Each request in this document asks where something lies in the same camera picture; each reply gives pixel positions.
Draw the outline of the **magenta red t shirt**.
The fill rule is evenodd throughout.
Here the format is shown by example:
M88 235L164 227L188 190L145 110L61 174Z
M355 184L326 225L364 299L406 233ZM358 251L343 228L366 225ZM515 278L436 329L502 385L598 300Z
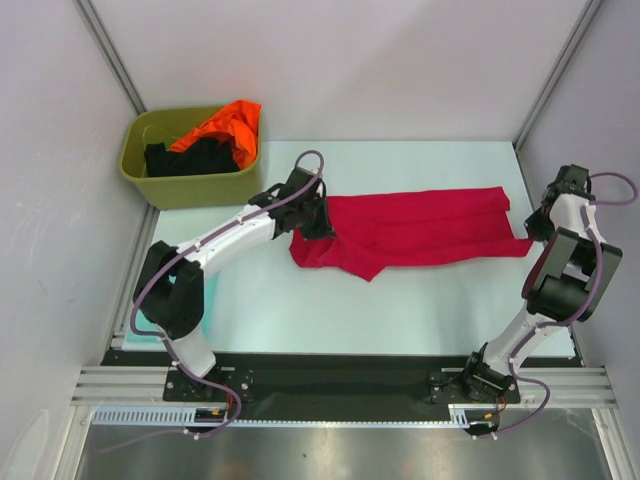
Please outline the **magenta red t shirt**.
M476 258L522 258L501 187L330 196L335 236L307 240L296 230L290 255L301 268L338 268L367 282L387 267L433 267Z

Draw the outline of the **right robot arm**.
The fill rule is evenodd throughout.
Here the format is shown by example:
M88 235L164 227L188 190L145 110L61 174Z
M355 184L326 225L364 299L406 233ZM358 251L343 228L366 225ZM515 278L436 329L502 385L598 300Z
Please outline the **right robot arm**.
M593 178L584 167L562 166L525 221L529 237L545 247L523 285L521 310L467 360L459 384L471 402L497 400L516 387L525 359L550 336L588 320L602 299L623 252L599 231Z

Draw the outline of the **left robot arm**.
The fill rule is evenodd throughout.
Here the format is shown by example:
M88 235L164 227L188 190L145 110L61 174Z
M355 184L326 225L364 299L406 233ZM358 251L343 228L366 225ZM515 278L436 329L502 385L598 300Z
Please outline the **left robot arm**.
M313 239L333 234L322 174L302 167L285 183L254 195L220 226L178 245L158 241L149 247L132 297L130 328L163 342L197 398L210 399L221 387L216 356L201 327L207 282L246 251L296 229Z

